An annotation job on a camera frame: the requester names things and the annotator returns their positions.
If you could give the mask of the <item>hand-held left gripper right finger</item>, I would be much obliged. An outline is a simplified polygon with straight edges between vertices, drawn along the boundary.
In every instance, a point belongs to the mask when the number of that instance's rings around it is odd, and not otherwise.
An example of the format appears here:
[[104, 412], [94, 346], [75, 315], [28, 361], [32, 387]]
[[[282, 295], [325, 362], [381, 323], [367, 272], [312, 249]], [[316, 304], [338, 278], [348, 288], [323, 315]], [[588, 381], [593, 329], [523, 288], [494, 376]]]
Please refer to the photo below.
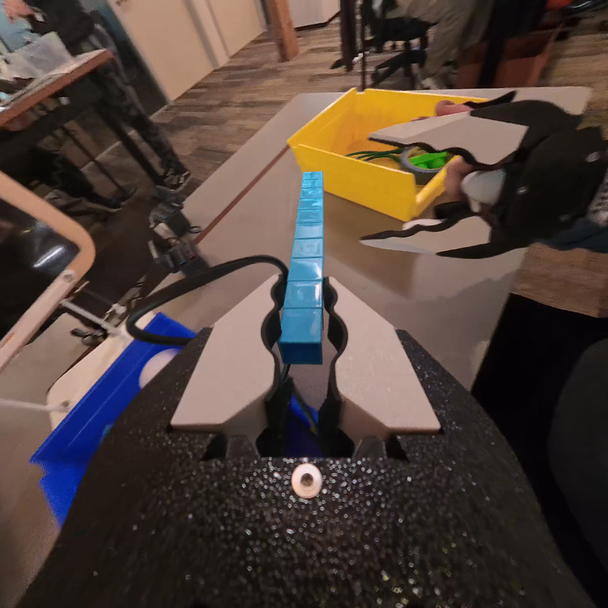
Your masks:
[[439, 432], [396, 328], [333, 277], [326, 295], [337, 351], [330, 388], [338, 400], [338, 429], [353, 442]]

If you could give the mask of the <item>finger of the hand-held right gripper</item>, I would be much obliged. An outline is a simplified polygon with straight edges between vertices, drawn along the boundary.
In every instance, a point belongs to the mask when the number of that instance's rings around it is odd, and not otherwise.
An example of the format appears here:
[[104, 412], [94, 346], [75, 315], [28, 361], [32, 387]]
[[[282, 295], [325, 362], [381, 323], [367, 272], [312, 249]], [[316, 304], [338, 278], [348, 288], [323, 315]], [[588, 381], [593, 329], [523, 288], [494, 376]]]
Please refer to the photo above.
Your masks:
[[444, 254], [490, 240], [490, 225], [478, 216], [461, 219], [415, 219], [400, 230], [383, 231], [360, 238], [368, 247], [413, 254]]
[[391, 125], [370, 133], [369, 141], [448, 151], [470, 164], [497, 165], [515, 153], [528, 126], [458, 113]]

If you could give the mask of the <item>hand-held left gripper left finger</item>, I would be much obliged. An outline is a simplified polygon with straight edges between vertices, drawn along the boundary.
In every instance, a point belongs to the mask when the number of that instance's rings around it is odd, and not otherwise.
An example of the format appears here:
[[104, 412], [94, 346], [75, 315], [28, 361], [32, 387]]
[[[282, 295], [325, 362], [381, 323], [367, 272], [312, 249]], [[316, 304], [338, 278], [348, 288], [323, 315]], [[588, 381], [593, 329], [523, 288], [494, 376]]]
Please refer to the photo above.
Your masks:
[[256, 440], [267, 426], [264, 402], [275, 381], [276, 357], [263, 342], [274, 310], [268, 278], [213, 326], [171, 419], [174, 430]]

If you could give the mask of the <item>yellow plastic bin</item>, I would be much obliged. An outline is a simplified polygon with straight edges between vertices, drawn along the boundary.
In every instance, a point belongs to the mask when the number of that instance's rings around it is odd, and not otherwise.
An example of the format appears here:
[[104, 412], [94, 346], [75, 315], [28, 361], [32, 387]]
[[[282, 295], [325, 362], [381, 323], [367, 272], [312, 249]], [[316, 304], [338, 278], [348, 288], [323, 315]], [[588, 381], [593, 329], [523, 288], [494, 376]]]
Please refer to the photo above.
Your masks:
[[388, 151], [396, 144], [371, 142], [368, 136], [388, 126], [433, 116], [440, 100], [486, 100], [478, 89], [447, 94], [355, 88], [341, 94], [288, 139], [300, 170], [322, 171], [324, 190], [403, 223], [419, 216], [445, 189], [443, 167], [425, 186], [397, 162], [361, 161], [357, 151]]

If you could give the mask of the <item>blue linked cubes stick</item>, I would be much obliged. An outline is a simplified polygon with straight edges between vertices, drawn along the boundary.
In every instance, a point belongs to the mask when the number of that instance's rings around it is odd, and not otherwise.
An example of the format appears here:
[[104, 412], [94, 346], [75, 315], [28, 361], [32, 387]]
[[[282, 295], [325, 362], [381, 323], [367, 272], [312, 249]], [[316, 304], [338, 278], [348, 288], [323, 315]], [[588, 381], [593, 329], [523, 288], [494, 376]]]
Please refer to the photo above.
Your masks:
[[320, 365], [324, 283], [323, 172], [303, 173], [278, 341], [286, 365]]

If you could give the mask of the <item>blue plastic bin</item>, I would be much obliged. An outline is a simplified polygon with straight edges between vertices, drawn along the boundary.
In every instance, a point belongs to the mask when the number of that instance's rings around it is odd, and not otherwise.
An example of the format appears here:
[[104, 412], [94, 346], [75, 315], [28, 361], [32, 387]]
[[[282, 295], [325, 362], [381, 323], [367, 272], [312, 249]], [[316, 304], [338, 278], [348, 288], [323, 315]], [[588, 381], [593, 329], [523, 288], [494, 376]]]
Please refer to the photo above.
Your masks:
[[[194, 337], [193, 331], [163, 313], [144, 320], [143, 328], [164, 337]], [[170, 359], [169, 355], [175, 356], [182, 348], [131, 342], [31, 457], [30, 462], [42, 468], [40, 488], [60, 527], [92, 456], [119, 415], [149, 381], [142, 379], [145, 366], [150, 360], [160, 363], [165, 355]], [[297, 398], [300, 406], [295, 405], [296, 397], [287, 399], [284, 437], [287, 455], [304, 455], [305, 448], [311, 448], [313, 455], [320, 455], [312, 436], [306, 439], [306, 433], [312, 433], [318, 423], [318, 414], [311, 410], [311, 421], [306, 422], [303, 399]]]

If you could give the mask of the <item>person's right forearm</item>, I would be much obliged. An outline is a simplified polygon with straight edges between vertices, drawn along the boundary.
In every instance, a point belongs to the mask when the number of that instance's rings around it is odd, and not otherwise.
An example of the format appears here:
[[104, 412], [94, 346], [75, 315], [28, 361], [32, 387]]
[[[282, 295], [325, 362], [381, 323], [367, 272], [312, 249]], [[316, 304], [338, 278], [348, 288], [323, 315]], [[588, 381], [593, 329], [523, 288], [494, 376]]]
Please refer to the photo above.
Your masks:
[[607, 224], [581, 218], [568, 229], [544, 239], [541, 244], [559, 251], [583, 249], [592, 253], [607, 254]]

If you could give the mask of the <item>person's right hand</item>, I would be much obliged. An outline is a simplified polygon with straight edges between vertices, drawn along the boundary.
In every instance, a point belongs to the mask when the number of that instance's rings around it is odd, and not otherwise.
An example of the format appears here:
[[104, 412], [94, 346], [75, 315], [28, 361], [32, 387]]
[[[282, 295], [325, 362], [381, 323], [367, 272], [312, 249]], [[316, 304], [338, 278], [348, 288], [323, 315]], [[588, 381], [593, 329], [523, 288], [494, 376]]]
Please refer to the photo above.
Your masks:
[[445, 194], [450, 201], [467, 201], [462, 190], [463, 180], [475, 172], [475, 167], [457, 156], [445, 167]]

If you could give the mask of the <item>grey tape roll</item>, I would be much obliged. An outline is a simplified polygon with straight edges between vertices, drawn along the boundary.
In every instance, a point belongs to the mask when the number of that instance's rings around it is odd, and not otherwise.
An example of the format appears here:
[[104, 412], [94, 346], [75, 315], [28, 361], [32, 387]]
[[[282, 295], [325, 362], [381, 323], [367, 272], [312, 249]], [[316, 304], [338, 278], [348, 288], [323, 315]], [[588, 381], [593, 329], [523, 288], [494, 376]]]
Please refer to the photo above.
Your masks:
[[401, 168], [405, 172], [414, 175], [416, 185], [418, 185], [418, 186], [425, 186], [426, 184], [428, 184], [444, 168], [443, 167], [439, 171], [417, 171], [417, 170], [415, 170], [414, 167], [407, 165], [407, 162], [405, 161], [405, 157], [407, 156], [408, 153], [420, 154], [420, 153], [428, 153], [428, 152], [424, 151], [421, 148], [412, 146], [412, 147], [407, 147], [406, 151], [401, 156], [401, 163], [400, 163]]

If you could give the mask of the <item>green zip ties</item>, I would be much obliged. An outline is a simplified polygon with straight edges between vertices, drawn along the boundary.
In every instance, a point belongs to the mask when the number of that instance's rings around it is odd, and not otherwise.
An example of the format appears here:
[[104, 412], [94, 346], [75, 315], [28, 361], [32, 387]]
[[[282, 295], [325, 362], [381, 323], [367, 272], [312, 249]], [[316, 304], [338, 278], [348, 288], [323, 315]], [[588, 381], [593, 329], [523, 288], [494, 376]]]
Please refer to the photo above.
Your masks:
[[388, 150], [361, 150], [348, 153], [346, 157], [362, 162], [392, 161], [401, 163], [401, 156], [406, 151], [406, 147], [392, 148]]

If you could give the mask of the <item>brown cardboard box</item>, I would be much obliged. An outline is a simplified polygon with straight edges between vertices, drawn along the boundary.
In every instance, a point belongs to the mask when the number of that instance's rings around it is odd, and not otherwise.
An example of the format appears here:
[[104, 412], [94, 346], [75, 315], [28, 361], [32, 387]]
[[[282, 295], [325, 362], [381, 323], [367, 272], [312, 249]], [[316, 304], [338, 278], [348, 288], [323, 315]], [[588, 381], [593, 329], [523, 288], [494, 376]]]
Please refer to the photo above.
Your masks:
[[[530, 32], [509, 38], [498, 64], [494, 80], [485, 87], [534, 87], [550, 57], [562, 27]], [[455, 87], [482, 88], [479, 83], [487, 42], [479, 42], [461, 51]]]

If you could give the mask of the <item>black office chair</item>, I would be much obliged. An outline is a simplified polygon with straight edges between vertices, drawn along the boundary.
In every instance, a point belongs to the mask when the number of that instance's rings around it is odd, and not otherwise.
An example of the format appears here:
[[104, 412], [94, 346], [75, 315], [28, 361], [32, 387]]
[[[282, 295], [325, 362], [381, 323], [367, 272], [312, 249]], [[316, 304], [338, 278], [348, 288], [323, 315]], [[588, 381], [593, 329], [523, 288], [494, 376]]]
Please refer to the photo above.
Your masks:
[[361, 24], [360, 51], [363, 89], [368, 88], [366, 85], [366, 52], [374, 50], [377, 53], [383, 53], [387, 43], [392, 43], [393, 49], [395, 49], [398, 42], [403, 43], [403, 49], [373, 68], [369, 87], [378, 87], [401, 69], [409, 80], [410, 89], [416, 89], [419, 84], [418, 72], [424, 67], [427, 60], [429, 29], [436, 25], [436, 22], [426, 22], [415, 18], [376, 18], [370, 25], [371, 37], [367, 38], [366, 26]]

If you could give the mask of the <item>white double door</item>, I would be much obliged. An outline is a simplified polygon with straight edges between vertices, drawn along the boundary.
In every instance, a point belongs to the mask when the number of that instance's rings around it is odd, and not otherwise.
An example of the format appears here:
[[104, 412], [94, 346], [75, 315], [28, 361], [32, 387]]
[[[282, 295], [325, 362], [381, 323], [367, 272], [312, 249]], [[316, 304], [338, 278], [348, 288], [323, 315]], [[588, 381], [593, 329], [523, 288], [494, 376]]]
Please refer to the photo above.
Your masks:
[[260, 1], [110, 1], [167, 102], [266, 30]]

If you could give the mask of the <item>wooden topped side table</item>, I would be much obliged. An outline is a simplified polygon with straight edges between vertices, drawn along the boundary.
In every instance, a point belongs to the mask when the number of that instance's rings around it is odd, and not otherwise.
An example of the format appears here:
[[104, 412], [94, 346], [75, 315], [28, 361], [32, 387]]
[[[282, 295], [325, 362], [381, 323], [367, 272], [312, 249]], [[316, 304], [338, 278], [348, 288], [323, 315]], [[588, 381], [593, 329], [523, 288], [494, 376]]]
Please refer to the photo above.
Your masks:
[[57, 69], [30, 80], [8, 101], [1, 102], [1, 130], [10, 131], [13, 126], [18, 130], [23, 128], [20, 126], [21, 119], [37, 105], [62, 92], [67, 94], [68, 87], [84, 81], [114, 59], [113, 53], [107, 49], [95, 50], [74, 57]]

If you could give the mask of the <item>wooden post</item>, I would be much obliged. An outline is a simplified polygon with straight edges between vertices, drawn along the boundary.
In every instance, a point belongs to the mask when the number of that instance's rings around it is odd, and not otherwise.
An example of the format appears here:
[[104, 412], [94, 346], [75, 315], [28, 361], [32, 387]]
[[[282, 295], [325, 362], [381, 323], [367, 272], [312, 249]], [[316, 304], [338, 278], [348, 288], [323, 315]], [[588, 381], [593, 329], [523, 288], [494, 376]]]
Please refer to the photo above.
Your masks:
[[288, 1], [263, 1], [268, 14], [270, 31], [282, 63], [299, 54], [299, 41]]

